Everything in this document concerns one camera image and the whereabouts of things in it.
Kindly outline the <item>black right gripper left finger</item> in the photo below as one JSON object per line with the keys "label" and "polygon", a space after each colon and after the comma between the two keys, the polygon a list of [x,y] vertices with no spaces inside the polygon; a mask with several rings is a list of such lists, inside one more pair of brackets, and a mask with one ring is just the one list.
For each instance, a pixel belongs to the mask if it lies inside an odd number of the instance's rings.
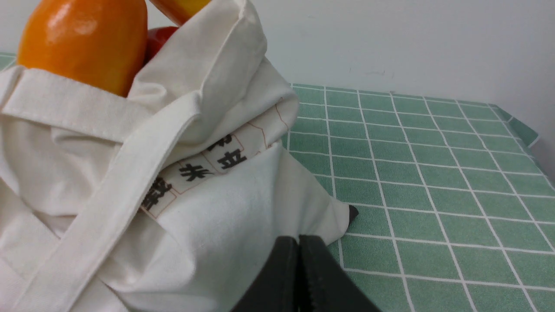
{"label": "black right gripper left finger", "polygon": [[277,237],[262,270],[232,311],[297,312],[298,258],[297,241],[293,237]]}

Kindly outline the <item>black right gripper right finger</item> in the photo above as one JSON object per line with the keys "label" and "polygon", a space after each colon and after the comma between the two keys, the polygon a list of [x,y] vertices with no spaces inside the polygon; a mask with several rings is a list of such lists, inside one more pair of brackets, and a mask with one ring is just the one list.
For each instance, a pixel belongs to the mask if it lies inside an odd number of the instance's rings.
{"label": "black right gripper right finger", "polygon": [[319,236],[301,235],[298,310],[300,312],[379,312],[348,277]]}

